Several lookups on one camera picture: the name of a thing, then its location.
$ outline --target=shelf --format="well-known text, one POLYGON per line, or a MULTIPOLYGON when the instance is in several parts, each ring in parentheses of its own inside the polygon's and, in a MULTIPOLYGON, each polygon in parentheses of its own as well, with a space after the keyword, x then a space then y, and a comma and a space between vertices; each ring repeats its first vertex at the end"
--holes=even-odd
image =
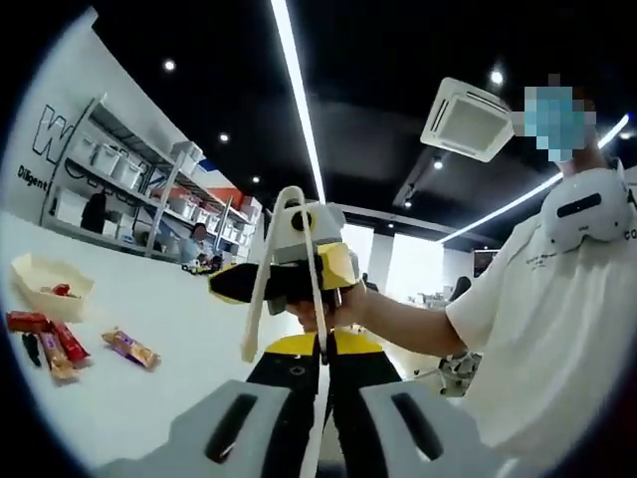
POLYGON ((90 119, 108 135, 117 139, 131 152, 139 155, 145 161, 154 164, 161 170, 170 170, 174 161, 150 144, 140 135, 133 132, 115 114, 110 112, 102 103, 98 103, 91 113, 90 119))
POLYGON ((138 200, 139 202, 142 202, 152 207, 159 207, 159 203, 157 201, 154 201, 150 199, 149 197, 144 196, 139 191, 135 191, 133 189, 127 188, 126 186, 124 186, 120 182, 117 182, 112 177, 106 175, 105 173, 103 173, 96 167, 92 166, 91 164, 88 164, 87 162, 77 161, 76 159, 73 159, 70 156, 68 157, 68 161, 73 164, 74 168, 80 169, 82 172, 85 172, 86 174, 91 176, 93 179, 99 180, 102 183, 109 184, 113 188, 117 189, 120 192, 123 192, 127 196, 130 196, 138 200))
POLYGON ((193 221, 192 219, 188 219, 187 217, 183 217, 178 212, 175 212, 172 209, 170 209, 168 205, 166 205, 166 208, 163 210, 163 213, 172 217, 173 219, 177 219, 179 222, 187 226, 192 227, 195 225, 195 221, 193 221))
MULTIPOLYGON (((177 178, 175 179, 175 182, 181 184, 183 187, 188 189, 188 191, 190 191, 192 194, 194 194, 195 196, 197 196, 199 199, 201 199, 204 202, 215 204, 217 207, 221 207, 221 208, 224 208, 226 206, 225 202, 223 202, 213 193, 208 191, 208 189, 206 189, 205 187, 197 183, 191 177, 186 176, 181 171, 177 173, 177 178)), ((243 224, 250 224, 250 221, 248 221, 248 218, 243 213, 237 211, 234 207, 230 207, 230 211, 228 215, 231 216, 233 219, 239 220, 243 224)))
POLYGON ((98 234, 97 232, 88 231, 87 229, 83 229, 80 226, 71 224, 70 222, 62 221, 53 216, 47 216, 45 226, 57 232, 68 234, 71 237, 75 236, 76 238, 82 237, 90 239, 89 242, 97 243, 97 245, 107 246, 115 249, 123 249, 126 251, 134 251, 139 254, 143 254, 146 251, 145 247, 138 244, 127 244, 123 241, 115 239, 114 237, 104 236, 104 234, 98 234))
MULTIPOLYGON (((167 207, 163 210, 163 213, 165 215, 167 215, 167 216, 172 217, 173 219, 176 219, 177 221, 179 221, 182 224, 185 224, 187 226, 193 227, 195 225, 195 221, 193 221, 192 219, 188 219, 186 217, 183 217, 181 214, 179 214, 179 213, 177 213, 177 212, 175 212, 172 209, 169 209, 167 207)), ((217 237, 217 233, 216 232, 210 232, 208 230, 206 230, 206 232, 208 233, 208 236, 210 236, 210 237, 217 237)), ((229 242, 230 244, 241 245, 241 244, 239 244, 239 242, 237 242, 237 241, 235 241, 233 239, 227 238, 225 236, 221 236, 221 240, 229 242)))

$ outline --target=chair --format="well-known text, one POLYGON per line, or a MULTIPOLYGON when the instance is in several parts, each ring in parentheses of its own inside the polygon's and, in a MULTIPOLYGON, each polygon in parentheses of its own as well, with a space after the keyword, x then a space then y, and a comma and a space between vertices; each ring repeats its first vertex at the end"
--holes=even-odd
POLYGON ((449 391, 449 384, 455 383, 462 390, 464 395, 471 384, 482 356, 473 352, 461 352, 454 356, 442 358, 437 368, 431 368, 420 372, 414 371, 414 379, 422 379, 432 374, 437 374, 440 378, 440 394, 446 395, 449 391))

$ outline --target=ceiling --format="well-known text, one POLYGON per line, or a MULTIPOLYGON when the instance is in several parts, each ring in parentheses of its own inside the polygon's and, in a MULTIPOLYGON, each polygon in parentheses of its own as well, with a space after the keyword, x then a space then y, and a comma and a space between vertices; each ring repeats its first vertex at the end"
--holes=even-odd
MULTIPOLYGON (((556 173, 545 152, 515 137, 490 163, 445 155, 443 169, 430 168, 419 182, 411 209, 393 206, 418 158, 431 162, 443 152, 420 143, 419 135, 445 77, 485 88, 497 65, 505 75, 501 96, 517 104, 524 86, 545 85, 548 74, 560 73, 587 87, 601 132, 635 111, 633 34, 621 12, 425 3, 288 1, 327 201, 461 227, 556 173)), ((316 197, 270 2, 95 5, 95 28, 106 46, 240 189, 266 205, 290 184, 316 197), (176 64, 169 74, 161 68, 166 58, 176 64), (219 141, 222 131, 228 143, 219 141)), ((617 138, 608 149, 625 165, 637 164, 637 138, 617 138)), ((504 241, 540 202, 474 232, 504 241)), ((352 219, 381 232, 446 235, 352 219)), ((455 241, 460 248, 486 244, 455 241)))

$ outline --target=vr headset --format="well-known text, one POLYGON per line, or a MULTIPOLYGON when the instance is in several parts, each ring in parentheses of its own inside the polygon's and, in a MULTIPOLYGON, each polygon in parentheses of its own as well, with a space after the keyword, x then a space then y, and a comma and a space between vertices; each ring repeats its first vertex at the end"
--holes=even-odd
POLYGON ((541 207, 544 231, 557 252, 573 250, 585 237, 611 242, 623 237, 635 204, 621 161, 566 177, 541 207))

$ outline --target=air conditioner vent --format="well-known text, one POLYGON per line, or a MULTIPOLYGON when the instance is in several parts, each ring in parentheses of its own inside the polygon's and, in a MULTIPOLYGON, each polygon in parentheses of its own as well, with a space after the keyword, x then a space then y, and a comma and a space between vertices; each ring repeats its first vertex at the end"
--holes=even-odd
POLYGON ((421 142, 489 162, 514 135, 509 109, 495 95, 445 78, 421 142))

